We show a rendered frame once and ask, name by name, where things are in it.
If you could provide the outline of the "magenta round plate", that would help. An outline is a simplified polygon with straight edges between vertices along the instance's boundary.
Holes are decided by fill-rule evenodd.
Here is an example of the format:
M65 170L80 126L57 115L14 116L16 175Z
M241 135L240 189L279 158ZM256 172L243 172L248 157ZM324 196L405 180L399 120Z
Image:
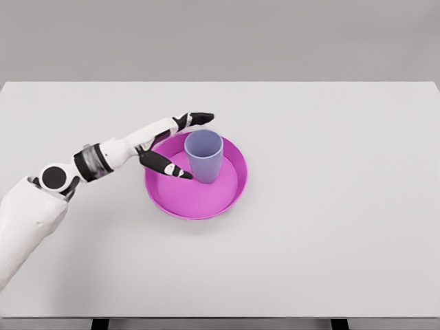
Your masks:
M211 184L196 179L178 179L145 169L146 190L158 208L188 220L215 217L231 208L241 197L248 180L248 167L240 149L223 140L219 177Z

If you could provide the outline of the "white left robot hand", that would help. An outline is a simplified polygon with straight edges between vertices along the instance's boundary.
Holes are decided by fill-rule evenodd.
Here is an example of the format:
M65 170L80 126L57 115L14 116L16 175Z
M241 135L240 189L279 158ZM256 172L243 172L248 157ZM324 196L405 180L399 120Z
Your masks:
M185 113L179 117L164 118L126 136L125 140L134 147L139 161L144 167L162 175L192 179L192 174L182 170L153 149L159 143L177 135L184 129L207 124L214 118L213 113L204 112Z

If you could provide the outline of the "lavender plastic cup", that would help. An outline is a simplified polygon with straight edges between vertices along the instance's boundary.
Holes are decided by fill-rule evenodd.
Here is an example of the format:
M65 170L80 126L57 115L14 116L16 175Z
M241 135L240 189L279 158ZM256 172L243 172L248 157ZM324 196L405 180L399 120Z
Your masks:
M184 150L197 181L211 184L218 178L223 159L223 138L218 133L193 131L184 141Z

